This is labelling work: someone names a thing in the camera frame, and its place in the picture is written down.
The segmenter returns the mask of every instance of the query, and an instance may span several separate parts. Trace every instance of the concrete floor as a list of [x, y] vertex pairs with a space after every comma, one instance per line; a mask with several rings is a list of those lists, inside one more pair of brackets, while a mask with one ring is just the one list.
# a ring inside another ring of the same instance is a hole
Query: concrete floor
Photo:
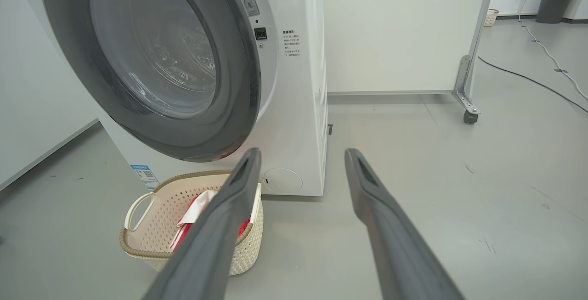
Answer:
[[[588, 91], [588, 25], [531, 31]], [[588, 108], [514, 20], [479, 55]], [[360, 149], [469, 300], [585, 299], [588, 115], [531, 82], [476, 66], [473, 126], [452, 97], [330, 100], [325, 196], [264, 197], [262, 248], [227, 299], [381, 298], [344, 149]], [[118, 232], [145, 188], [95, 127], [0, 192], [0, 299], [140, 299], [156, 273]]]

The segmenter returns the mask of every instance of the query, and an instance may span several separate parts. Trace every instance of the wall baseboard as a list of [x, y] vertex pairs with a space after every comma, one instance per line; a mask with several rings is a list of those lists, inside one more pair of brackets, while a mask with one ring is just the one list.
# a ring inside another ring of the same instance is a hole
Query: wall baseboard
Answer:
[[588, 20], [574, 20], [574, 19], [567, 19], [567, 18], [563, 18], [563, 19], [561, 19], [561, 21], [565, 22], [565, 23], [571, 23], [571, 24], [588, 23]]
[[438, 95], [452, 93], [452, 90], [423, 90], [423, 91], [327, 91], [327, 97], [336, 96], [399, 96], [399, 95]]
[[[526, 14], [521, 15], [521, 19], [535, 19], [537, 17], [536, 14]], [[519, 15], [498, 15], [496, 16], [497, 20], [518, 20]]]
[[[536, 19], [537, 15], [536, 14], [523, 14], [520, 17], [521, 17], [521, 19]], [[498, 16], [496, 16], [496, 19], [497, 20], [518, 20], [519, 15], [498, 15]], [[567, 19], [566, 17], [561, 19], [561, 21], [565, 22], [565, 23], [571, 23], [571, 24], [588, 23], [588, 19], [575, 20], [575, 19]]]
[[446, 91], [403, 91], [401, 94], [381, 92], [380, 94], [329, 95], [329, 105], [390, 105], [421, 104], [426, 102], [455, 102], [454, 97]]

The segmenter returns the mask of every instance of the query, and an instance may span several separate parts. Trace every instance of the trash bin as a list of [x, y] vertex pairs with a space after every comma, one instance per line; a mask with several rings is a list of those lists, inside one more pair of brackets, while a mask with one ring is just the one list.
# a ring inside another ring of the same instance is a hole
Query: trash bin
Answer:
[[570, 0], [541, 0], [537, 12], [538, 23], [560, 23]]

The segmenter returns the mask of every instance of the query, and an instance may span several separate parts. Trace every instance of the washing machine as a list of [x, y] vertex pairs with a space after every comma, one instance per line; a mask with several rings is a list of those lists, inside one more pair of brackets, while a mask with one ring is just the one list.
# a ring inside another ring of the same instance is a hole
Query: washing machine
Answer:
[[322, 0], [43, 0], [147, 189], [262, 152], [263, 193], [323, 193]]

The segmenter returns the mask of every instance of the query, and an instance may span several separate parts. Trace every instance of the laundry basket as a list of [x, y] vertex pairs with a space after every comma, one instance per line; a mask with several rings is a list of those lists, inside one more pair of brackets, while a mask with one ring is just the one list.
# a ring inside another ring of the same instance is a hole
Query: laundry basket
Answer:
[[[176, 176], [161, 183], [153, 192], [141, 196], [126, 215], [124, 228], [120, 231], [120, 247], [129, 256], [143, 259], [160, 271], [173, 254], [170, 243], [178, 230], [178, 221], [193, 198], [206, 190], [220, 190], [230, 174], [231, 170], [217, 170]], [[130, 220], [133, 213], [147, 198], [151, 199], [149, 207], [137, 225], [132, 227]], [[262, 233], [263, 206], [258, 187], [250, 223], [235, 242], [229, 275], [243, 273], [254, 265]]]
[[486, 13], [486, 19], [484, 21], [485, 27], [491, 27], [496, 21], [496, 16], [498, 16], [498, 10], [496, 9], [489, 9], [488, 13]]

